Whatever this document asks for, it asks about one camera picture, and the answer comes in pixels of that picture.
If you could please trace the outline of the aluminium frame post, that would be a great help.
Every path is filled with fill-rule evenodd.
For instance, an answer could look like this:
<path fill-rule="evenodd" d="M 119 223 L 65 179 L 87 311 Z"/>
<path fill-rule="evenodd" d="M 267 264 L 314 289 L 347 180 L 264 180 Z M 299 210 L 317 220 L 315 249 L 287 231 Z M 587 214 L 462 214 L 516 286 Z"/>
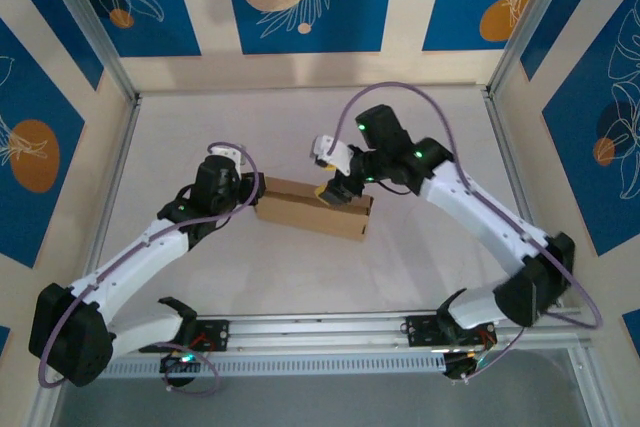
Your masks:
<path fill-rule="evenodd" d="M 489 100 L 495 100 L 497 93 L 506 83 L 509 71 L 519 64 L 519 59 L 552 0 L 529 0 L 518 20 L 511 38 L 507 41 L 503 54 L 486 84 Z"/>
<path fill-rule="evenodd" d="M 62 0 L 83 36 L 111 75 L 115 85 L 131 105 L 137 105 L 139 92 L 126 73 L 118 52 L 89 0 Z"/>

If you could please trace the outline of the right base controller board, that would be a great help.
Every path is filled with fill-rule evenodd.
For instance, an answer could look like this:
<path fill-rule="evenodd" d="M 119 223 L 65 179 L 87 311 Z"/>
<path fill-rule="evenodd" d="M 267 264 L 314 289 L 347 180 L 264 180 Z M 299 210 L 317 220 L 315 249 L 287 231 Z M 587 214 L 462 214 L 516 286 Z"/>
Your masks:
<path fill-rule="evenodd" d="M 443 354 L 445 370 L 443 375 L 452 383 L 465 383 L 480 371 L 480 364 L 492 348 L 479 351 L 450 351 Z"/>

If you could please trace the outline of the aluminium mounting rail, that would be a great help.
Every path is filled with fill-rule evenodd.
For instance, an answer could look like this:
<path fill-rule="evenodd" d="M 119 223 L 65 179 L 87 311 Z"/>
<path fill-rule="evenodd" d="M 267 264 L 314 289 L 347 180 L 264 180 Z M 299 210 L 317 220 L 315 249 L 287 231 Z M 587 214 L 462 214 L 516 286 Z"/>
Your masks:
<path fill-rule="evenodd" d="M 326 315 L 258 315 L 258 316 L 198 316 L 230 322 L 227 350 L 229 354 L 241 352 L 259 355 L 277 353 L 335 354 L 340 352 L 383 351 L 398 348 L 406 351 L 419 348 L 425 351 L 446 353 L 450 351 L 479 351 L 473 347 L 411 347 L 405 319 L 414 315 L 435 315 L 433 311 L 348 313 Z M 198 317 L 181 317 L 177 312 L 167 312 L 139 318 L 119 320 L 108 325 L 115 336 L 115 358 L 141 352 L 138 335 L 149 322 L 176 316 L 184 320 Z M 556 318 L 543 318 L 530 328 L 523 328 L 509 320 L 491 322 L 497 336 L 492 348 L 504 349 L 524 345 L 526 348 L 554 346 L 566 347 L 587 339 L 589 335 L 575 326 L 564 324 Z"/>

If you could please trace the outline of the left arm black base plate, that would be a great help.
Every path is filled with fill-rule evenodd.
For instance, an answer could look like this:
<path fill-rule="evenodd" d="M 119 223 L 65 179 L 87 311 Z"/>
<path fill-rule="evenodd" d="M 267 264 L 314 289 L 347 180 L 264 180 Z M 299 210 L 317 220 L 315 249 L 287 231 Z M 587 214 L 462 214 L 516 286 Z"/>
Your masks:
<path fill-rule="evenodd" d="M 176 316 L 161 318 L 142 326 L 138 335 L 141 352 L 164 352 L 172 343 L 196 352 L 225 352 L 229 340 L 230 322 L 220 319 L 181 319 Z"/>

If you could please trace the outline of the left aluminium frame post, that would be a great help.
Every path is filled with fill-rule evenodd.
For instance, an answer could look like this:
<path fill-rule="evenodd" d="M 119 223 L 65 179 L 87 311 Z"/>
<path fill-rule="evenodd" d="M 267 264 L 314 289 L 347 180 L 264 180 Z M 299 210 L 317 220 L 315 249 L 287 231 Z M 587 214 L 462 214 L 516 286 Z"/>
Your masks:
<path fill-rule="evenodd" d="M 111 75 L 115 85 L 131 105 L 137 105 L 139 92 L 126 73 L 118 52 L 89 0 L 62 0 L 83 36 Z"/>

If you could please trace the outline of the aluminium side rail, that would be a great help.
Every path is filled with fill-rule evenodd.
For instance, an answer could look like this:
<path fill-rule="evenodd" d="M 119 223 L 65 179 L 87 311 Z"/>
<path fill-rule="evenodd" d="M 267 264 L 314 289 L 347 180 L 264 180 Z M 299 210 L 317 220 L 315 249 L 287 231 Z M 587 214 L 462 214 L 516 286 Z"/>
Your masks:
<path fill-rule="evenodd" d="M 516 209 L 496 206 L 498 218 L 515 229 L 516 261 L 520 264 L 509 279 L 493 290 L 500 307 L 507 309 L 507 317 L 531 327 L 543 315 L 556 318 L 552 308 L 566 289 L 561 273 L 553 266 L 555 258 L 546 259 L 546 245 L 555 240 L 532 223 L 531 212 L 524 197 L 515 161 L 504 129 L 489 94 L 483 98 L 496 134 L 498 146 L 511 184 Z"/>
<path fill-rule="evenodd" d="M 134 98 L 130 113 L 126 118 L 124 130 L 117 143 L 118 149 L 115 151 L 115 158 L 110 166 L 108 173 L 108 189 L 103 195 L 102 210 L 98 218 L 98 223 L 94 229 L 93 237 L 86 251 L 85 263 L 82 268 L 81 277 L 93 273 L 99 267 L 101 253 L 104 247 L 106 234 L 108 231 L 110 219 L 115 205 L 118 190 L 121 184 L 124 167 L 129 154 L 133 135 L 141 110 L 142 96 L 137 94 Z"/>

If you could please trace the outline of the right aluminium side rail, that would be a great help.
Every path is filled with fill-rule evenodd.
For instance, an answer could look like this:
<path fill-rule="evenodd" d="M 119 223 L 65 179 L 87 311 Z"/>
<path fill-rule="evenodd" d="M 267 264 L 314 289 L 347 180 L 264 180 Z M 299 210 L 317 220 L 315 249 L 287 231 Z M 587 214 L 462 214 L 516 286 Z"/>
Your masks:
<path fill-rule="evenodd" d="M 556 318 L 552 308 L 566 289 L 561 273 L 553 266 L 555 258 L 546 259 L 546 245 L 555 240 L 532 223 L 531 212 L 524 197 L 515 161 L 504 129 L 489 94 L 483 98 L 496 134 L 498 146 L 511 184 L 516 209 L 496 206 L 498 218 L 515 229 L 516 261 L 520 264 L 509 279 L 493 290 L 500 307 L 507 309 L 507 317 L 531 327 L 543 315 Z"/>

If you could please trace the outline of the base controller board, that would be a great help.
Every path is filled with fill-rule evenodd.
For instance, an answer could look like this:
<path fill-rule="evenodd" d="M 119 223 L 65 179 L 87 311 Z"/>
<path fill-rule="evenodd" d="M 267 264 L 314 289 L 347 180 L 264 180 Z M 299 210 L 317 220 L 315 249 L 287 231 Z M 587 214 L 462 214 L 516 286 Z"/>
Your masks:
<path fill-rule="evenodd" d="M 169 389 L 187 386 L 195 380 L 187 374 L 199 373 L 200 369 L 201 363 L 193 354 L 173 352 L 160 359 L 159 372 Z"/>
<path fill-rule="evenodd" d="M 452 383 L 465 383 L 480 371 L 480 364 L 492 348 L 479 351 L 450 351 L 443 354 L 445 370 L 443 375 Z"/>

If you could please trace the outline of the left aluminium side rail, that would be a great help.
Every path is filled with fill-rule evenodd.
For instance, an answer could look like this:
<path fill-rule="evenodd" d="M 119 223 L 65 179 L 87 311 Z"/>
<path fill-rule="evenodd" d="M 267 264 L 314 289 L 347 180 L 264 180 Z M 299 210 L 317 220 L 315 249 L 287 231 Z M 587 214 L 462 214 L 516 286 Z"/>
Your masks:
<path fill-rule="evenodd" d="M 103 195 L 102 210 L 98 218 L 98 223 L 94 229 L 93 237 L 86 251 L 85 263 L 82 268 L 81 277 L 93 273 L 99 267 L 101 253 L 104 247 L 106 234 L 108 231 L 110 219 L 115 205 L 118 190 L 121 184 L 124 167 L 129 154 L 133 135 L 141 110 L 142 96 L 137 94 L 134 98 L 130 113 L 126 118 L 124 130 L 117 143 L 118 149 L 115 151 L 115 158 L 110 166 L 108 173 L 108 189 Z"/>

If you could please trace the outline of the right aluminium frame post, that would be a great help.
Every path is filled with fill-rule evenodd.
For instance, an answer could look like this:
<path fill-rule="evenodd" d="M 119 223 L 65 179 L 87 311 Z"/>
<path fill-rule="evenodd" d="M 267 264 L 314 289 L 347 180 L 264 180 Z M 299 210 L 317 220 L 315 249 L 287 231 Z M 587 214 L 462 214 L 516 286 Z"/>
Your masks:
<path fill-rule="evenodd" d="M 529 0 L 518 20 L 511 38 L 507 41 L 503 54 L 486 84 L 489 100 L 495 100 L 497 93 L 506 83 L 509 71 L 519 64 L 519 59 L 552 0 Z"/>

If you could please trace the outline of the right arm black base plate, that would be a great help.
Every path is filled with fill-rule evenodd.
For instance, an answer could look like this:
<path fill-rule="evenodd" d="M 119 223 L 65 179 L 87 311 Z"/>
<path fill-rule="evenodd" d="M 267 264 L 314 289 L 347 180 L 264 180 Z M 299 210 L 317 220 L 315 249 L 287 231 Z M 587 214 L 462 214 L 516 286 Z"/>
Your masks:
<path fill-rule="evenodd" d="M 492 348 L 497 336 L 492 323 L 465 329 L 448 314 L 414 315 L 405 319 L 404 326 L 411 347 L 473 347 Z"/>

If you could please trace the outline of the left base controller board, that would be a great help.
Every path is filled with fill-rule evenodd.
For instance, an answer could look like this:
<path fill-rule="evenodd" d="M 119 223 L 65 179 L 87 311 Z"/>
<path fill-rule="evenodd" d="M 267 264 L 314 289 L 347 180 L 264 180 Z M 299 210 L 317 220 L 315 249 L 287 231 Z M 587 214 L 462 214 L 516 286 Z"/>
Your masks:
<path fill-rule="evenodd" d="M 195 380 L 187 374 L 199 373 L 200 369 L 201 363 L 193 354 L 173 352 L 160 359 L 159 372 L 169 389 L 187 386 Z"/>

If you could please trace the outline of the brown cardboard box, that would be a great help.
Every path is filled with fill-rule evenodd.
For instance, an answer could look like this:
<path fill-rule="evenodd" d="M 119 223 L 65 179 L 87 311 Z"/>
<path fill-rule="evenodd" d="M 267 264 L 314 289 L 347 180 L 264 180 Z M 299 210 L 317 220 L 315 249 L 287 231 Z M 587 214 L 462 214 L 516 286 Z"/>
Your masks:
<path fill-rule="evenodd" d="M 265 183 L 264 195 L 254 207 L 259 219 L 354 241 L 365 239 L 373 197 L 331 206 L 316 196 L 314 185 L 275 177 L 266 177 Z"/>

